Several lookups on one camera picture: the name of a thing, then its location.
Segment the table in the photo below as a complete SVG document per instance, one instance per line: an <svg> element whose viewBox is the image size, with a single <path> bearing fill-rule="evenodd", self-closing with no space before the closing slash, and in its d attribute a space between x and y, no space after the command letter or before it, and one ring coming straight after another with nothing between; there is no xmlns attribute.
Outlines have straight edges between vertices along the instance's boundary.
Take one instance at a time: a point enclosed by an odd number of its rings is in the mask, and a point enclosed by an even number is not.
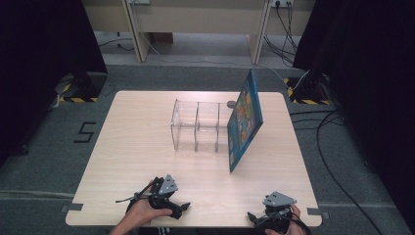
<svg viewBox="0 0 415 235"><path fill-rule="evenodd" d="M82 0L94 31L129 31L139 63L143 62L125 0Z"/></svg>
<svg viewBox="0 0 415 235"><path fill-rule="evenodd" d="M270 9L269 0L152 0L150 5L125 5L143 62L150 48L147 32L190 32L245 34L255 64Z"/></svg>
<svg viewBox="0 0 415 235"><path fill-rule="evenodd" d="M91 158L73 198L81 211L69 211L69 225L115 225L128 202L155 176L168 173L179 190L170 201L191 202L180 219L160 217L151 226L252 227L247 212L263 215L265 195L278 191L298 200L301 219L317 203L291 119L280 93L259 93L264 124L235 170L227 154L176 152L170 133L175 99L226 103L239 92L120 91L115 95Z"/></svg>

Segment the human arm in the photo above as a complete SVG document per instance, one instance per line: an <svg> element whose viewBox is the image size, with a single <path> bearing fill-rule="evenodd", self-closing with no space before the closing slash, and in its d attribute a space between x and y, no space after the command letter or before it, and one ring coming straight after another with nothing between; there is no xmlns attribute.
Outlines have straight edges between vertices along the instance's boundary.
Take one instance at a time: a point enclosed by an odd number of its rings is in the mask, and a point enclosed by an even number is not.
<svg viewBox="0 0 415 235"><path fill-rule="evenodd" d="M133 228L140 227L152 219L172 214L169 209L153 209L146 198L138 200L125 214L119 224L114 227L110 235L123 235Z"/></svg>

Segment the black curtain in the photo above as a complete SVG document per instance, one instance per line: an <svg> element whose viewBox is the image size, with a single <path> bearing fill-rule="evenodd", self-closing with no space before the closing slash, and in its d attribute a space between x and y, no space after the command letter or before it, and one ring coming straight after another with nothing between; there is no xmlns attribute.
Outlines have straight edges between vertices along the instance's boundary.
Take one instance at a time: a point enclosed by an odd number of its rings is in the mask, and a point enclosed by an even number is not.
<svg viewBox="0 0 415 235"><path fill-rule="evenodd" d="M30 137L69 73L107 73L80 0L0 2L0 164Z"/></svg>
<svg viewBox="0 0 415 235"><path fill-rule="evenodd" d="M316 1L294 67L318 63L330 76L368 162L415 233L415 1L349 0L341 24L332 23L344 2Z"/></svg>

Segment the hardcover book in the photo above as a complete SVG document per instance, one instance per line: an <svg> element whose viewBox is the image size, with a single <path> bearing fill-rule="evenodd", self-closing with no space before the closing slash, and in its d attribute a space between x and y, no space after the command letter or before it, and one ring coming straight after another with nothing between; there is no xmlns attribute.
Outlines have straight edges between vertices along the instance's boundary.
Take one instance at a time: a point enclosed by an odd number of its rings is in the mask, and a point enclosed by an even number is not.
<svg viewBox="0 0 415 235"><path fill-rule="evenodd" d="M254 71L250 70L229 118L229 168L232 172L263 124Z"/></svg>

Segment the electrical cable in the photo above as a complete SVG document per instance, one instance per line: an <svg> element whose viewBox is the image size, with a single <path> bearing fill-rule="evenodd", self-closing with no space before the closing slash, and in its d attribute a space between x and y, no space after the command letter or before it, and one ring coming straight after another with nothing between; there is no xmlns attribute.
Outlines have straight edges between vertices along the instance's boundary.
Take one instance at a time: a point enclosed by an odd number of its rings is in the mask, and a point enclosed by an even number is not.
<svg viewBox="0 0 415 235"><path fill-rule="evenodd" d="M297 112L297 113L291 113L290 116L295 115L306 115L306 114L320 114L320 113L330 113L337 110L328 110L328 111L303 111L303 112Z"/></svg>
<svg viewBox="0 0 415 235"><path fill-rule="evenodd" d="M105 46L105 45L110 44L112 42L122 41L122 40L132 40L132 39L131 38L118 38L118 39L110 40L110 41L108 41L106 43L103 43L103 44L99 44L99 46Z"/></svg>
<svg viewBox="0 0 415 235"><path fill-rule="evenodd" d="M132 50L134 50L134 47L133 48L130 48L130 49L127 49L127 48L125 48L125 47L123 47L121 44L117 44L116 45L117 47L119 47L119 48L122 48L122 49L124 49L125 51L132 51Z"/></svg>
<svg viewBox="0 0 415 235"><path fill-rule="evenodd" d="M343 123L337 123L337 122L333 121L333 120L339 119L339 118L342 118L342 117L334 117L330 120L327 120L326 123L332 123L332 124L336 124L336 125L344 125ZM309 121L309 120L315 120L315 121L319 120L319 121L321 121L322 119L313 119L313 118L311 118L311 119L300 119L300 120L293 120L292 123L298 123L298 122Z"/></svg>
<svg viewBox="0 0 415 235"><path fill-rule="evenodd" d="M56 95L57 97L56 97L56 104L55 105L52 105L51 107L50 107L50 109L56 109L56 108L58 108L59 107L59 104L61 103L61 97L59 97L59 94L57 94Z"/></svg>
<svg viewBox="0 0 415 235"><path fill-rule="evenodd" d="M320 138L319 138L321 126L324 124L324 122L326 121L326 119L329 118L329 116L331 116L335 112L337 112L337 110L334 110L334 111L330 112L328 115L326 115L323 118L323 120L320 122L320 124L318 125L318 127L317 127L317 131L316 131L316 141L317 141L318 153L320 154L320 157L321 157L321 160L322 160L324 166L326 167L328 173L333 178L333 180L335 181L335 183L345 193L345 195L357 206L357 208L363 213L363 215L366 216L366 218L369 220L369 222L372 224L372 226L376 229L376 231L380 235L382 235L383 233L381 232L381 230L379 229L379 227L376 225L376 223L372 220L372 218L369 216L369 214L366 213L366 211L351 197L351 195L346 191L346 189L340 184L340 182L338 181L338 179L336 178L336 176L333 174L332 170L330 170L330 168L329 168L329 166L328 166L328 164L326 162L326 159L324 158L323 152L321 151Z"/></svg>
<svg viewBox="0 0 415 235"><path fill-rule="evenodd" d="M328 95L328 97L326 98L323 94L322 96L326 99L326 100L330 100L332 101L332 103L334 105L337 105L337 100L338 100L338 94L337 92L332 88L331 84L330 84L330 77L328 75L326 75L325 73L322 73L324 79L320 79L320 82L324 85L326 94Z"/></svg>
<svg viewBox="0 0 415 235"><path fill-rule="evenodd" d="M153 45L149 42L149 40L146 38L146 36L144 35L144 32L139 31L139 34L138 35L139 36L141 35L141 37L146 41L146 43L149 45L149 47L156 54L158 54L159 56L161 56L161 53L158 50L156 50L156 48L154 48ZM297 83L296 87L291 88L291 87L289 87L285 83L284 78L276 70L274 70L274 69L272 69L270 67L267 67L267 66L260 65L260 64L256 64L256 65L255 64L244 65L244 64L238 64L238 63L233 63L233 62L212 62L212 61L208 61L208 60L201 60L201 61L166 60L164 58L154 59L154 60L160 60L160 61L167 62L167 63L192 63L192 64L193 63L195 63L195 64L197 64L197 63L210 63L210 64L214 64L214 65L236 65L236 66L242 66L242 67L252 67L252 66L254 66L254 67L262 67L262 68L266 68L266 69L269 69L269 70L273 71L278 76L278 78L281 79L281 81L284 83L284 85L286 86L286 88L289 89L289 90L295 90L299 86L299 84L302 81L302 79L308 74L308 71L306 71L305 74L300 78L300 80Z"/></svg>
<svg viewBox="0 0 415 235"><path fill-rule="evenodd" d="M116 85L108 85L108 86L111 86L113 89L111 89L111 91L109 91L109 92L107 92L107 93L105 93L105 94L104 94L104 92L102 92L102 91L101 91L101 94L102 94L104 97L108 97L109 95L111 95L111 94L115 91Z"/></svg>
<svg viewBox="0 0 415 235"><path fill-rule="evenodd" d="M267 35L265 35L263 38L265 39L265 42L268 45L268 47L271 49L271 51L273 53L277 54L279 57L281 57L281 59L283 60L284 65L291 68L292 66L287 65L285 62L287 61L288 63L290 63L292 65L293 61L290 58L288 58L286 55L284 55L285 51L283 49L278 48L274 44L272 44ZM295 55L294 53L291 53L291 52L285 52L285 53L293 55L293 56Z"/></svg>
<svg viewBox="0 0 415 235"><path fill-rule="evenodd" d="M284 31L286 32L286 40L288 40L291 43L291 45L295 48L295 51L297 51L297 45L294 42L293 36L291 35L291 30L290 31L287 30L287 28L286 28L286 26L284 24L284 21L281 18L280 12L278 11L279 8L280 8L280 4L279 4L279 1L277 1L277 4L276 4L275 9L277 11L277 16L280 19L280 22L281 22L281 24L282 24L282 26L284 28ZM290 18L292 17L292 11L293 11L293 8L290 8L289 7L289 11L288 11L288 13L289 13L289 28L291 28L291 21L292 20L290 20Z"/></svg>
<svg viewBox="0 0 415 235"><path fill-rule="evenodd" d="M127 199L124 199L124 200L117 200L115 202L116 203L122 203L122 202L133 200L133 199L140 200L140 197L146 192L147 189L149 189L152 186L153 186L153 180L143 190L141 190L139 193L135 193L133 197L130 197L130 198L127 198Z"/></svg>

